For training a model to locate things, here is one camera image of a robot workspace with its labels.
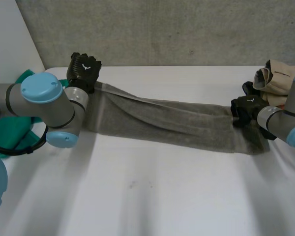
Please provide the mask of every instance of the towel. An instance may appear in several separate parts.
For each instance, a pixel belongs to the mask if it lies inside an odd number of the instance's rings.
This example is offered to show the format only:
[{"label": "towel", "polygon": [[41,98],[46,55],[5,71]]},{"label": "towel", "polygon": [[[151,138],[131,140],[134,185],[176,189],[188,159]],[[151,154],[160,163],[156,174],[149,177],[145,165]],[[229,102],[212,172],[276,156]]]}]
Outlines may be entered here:
[{"label": "towel", "polygon": [[234,128],[230,107],[139,98],[97,82],[84,127],[103,135],[149,140],[217,152],[269,151],[255,122]]}]

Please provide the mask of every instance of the green cloth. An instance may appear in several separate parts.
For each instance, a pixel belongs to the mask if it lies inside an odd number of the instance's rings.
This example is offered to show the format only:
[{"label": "green cloth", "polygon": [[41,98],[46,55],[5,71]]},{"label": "green cloth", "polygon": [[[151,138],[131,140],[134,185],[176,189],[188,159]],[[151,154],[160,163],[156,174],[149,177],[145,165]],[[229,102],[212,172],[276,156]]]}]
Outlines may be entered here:
[{"label": "green cloth", "polygon": [[[33,75],[31,70],[25,71],[15,83],[21,83],[28,76]],[[62,86],[67,86],[67,80],[60,80]],[[24,149],[34,145],[39,137],[32,131],[32,124],[42,122],[40,118],[5,117],[0,119],[0,147],[7,149]]]}]

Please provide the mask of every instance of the tan fabric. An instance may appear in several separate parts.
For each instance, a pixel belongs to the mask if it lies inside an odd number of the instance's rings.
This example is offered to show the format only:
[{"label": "tan fabric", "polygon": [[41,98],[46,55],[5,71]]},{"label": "tan fabric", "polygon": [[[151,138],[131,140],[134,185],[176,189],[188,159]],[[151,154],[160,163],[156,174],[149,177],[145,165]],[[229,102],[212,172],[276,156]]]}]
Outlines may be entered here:
[{"label": "tan fabric", "polygon": [[272,106],[284,105],[295,77],[295,66],[269,60],[256,72],[253,88],[261,91],[261,98]]}]

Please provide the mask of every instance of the white table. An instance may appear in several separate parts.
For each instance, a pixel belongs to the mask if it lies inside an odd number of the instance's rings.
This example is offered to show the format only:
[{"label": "white table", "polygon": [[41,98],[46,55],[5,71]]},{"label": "white table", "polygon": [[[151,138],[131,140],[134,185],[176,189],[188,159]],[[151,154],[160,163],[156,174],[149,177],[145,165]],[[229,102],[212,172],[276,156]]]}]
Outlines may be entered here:
[{"label": "white table", "polygon": [[[141,97],[229,105],[258,68],[103,67],[99,80]],[[45,145],[4,161],[0,236],[295,236],[295,150],[270,146],[249,156],[83,131],[73,149]]]}]

